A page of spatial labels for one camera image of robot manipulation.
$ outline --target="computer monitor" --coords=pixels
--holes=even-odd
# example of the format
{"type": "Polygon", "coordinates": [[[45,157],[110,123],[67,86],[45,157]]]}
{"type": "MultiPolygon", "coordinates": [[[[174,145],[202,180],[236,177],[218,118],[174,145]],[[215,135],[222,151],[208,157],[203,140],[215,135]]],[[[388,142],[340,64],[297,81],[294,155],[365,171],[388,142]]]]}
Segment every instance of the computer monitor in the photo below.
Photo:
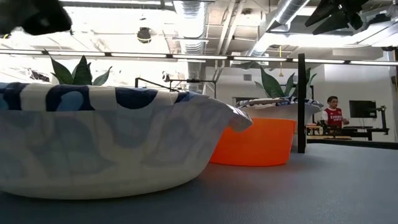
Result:
{"type": "Polygon", "coordinates": [[[350,100],[349,113],[352,118],[377,118],[376,102],[350,100]]]}

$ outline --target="snake plant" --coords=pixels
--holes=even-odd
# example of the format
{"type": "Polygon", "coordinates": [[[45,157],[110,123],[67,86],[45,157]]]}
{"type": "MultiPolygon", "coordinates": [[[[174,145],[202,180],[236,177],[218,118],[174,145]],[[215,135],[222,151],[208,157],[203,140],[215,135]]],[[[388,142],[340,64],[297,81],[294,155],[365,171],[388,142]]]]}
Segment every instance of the snake plant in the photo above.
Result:
{"type": "Polygon", "coordinates": [[[109,73],[112,68],[110,67],[107,72],[92,81],[93,76],[91,75],[90,70],[91,63],[87,63],[87,59],[84,55],[81,57],[79,64],[76,65],[72,73],[70,73],[65,66],[54,60],[51,56],[50,58],[52,67],[54,69],[52,75],[57,78],[60,84],[100,86],[108,80],[109,73]]]}
{"type": "MultiPolygon", "coordinates": [[[[260,67],[260,70],[261,70],[262,84],[258,83],[258,82],[255,82],[255,83],[256,83],[257,88],[263,89],[269,98],[297,96],[297,94],[299,92],[299,88],[297,88],[297,87],[295,87],[293,93],[290,94],[290,92],[292,91],[292,88],[294,87],[293,77],[294,77],[295,73],[293,73],[287,79],[285,91],[283,91],[282,87],[280,87],[279,82],[272,75],[267,74],[266,71],[264,71],[264,69],[262,67],[260,67]]],[[[307,71],[305,72],[306,81],[307,81],[307,89],[310,88],[311,82],[316,75],[317,74],[314,74],[311,76],[311,68],[307,69],[307,71]]]]}

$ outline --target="gray tabletop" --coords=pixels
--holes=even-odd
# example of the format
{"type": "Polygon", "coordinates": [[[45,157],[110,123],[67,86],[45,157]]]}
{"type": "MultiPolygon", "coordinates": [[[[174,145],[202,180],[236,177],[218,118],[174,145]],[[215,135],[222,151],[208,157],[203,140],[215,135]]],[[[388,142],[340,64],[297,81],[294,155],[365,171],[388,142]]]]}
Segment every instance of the gray tabletop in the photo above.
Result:
{"type": "Polygon", "coordinates": [[[195,180],[87,202],[0,194],[0,223],[398,223],[398,151],[310,144],[278,167],[210,164],[195,180]]]}

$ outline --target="white bowl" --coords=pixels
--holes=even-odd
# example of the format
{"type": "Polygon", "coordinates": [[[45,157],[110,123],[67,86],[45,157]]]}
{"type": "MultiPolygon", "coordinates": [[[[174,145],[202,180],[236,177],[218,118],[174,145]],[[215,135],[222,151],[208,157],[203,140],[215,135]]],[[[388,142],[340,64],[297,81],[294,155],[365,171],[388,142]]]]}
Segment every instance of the white bowl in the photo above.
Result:
{"type": "MultiPolygon", "coordinates": [[[[311,116],[321,112],[323,105],[315,100],[305,100],[304,122],[307,123],[311,116]]],[[[238,102],[237,107],[246,112],[252,118],[279,118],[298,120],[298,104],[296,97],[276,98],[276,99],[256,99],[238,102]]],[[[299,145],[296,132],[294,134],[292,151],[297,150],[299,145]]]]}
{"type": "Polygon", "coordinates": [[[0,83],[0,190],[57,199],[123,197],[195,178],[242,111],[193,93],[0,83]]]}

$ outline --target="orange bowl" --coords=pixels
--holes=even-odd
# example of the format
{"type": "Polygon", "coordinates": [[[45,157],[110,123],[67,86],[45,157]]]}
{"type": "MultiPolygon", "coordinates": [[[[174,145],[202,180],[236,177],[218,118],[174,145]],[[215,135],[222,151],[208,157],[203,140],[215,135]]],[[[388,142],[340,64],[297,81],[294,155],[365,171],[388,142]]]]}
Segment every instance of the orange bowl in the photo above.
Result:
{"type": "Polygon", "coordinates": [[[226,128],[210,162],[237,166],[276,166],[289,159],[296,122],[288,119],[252,118],[241,133],[226,128]]]}

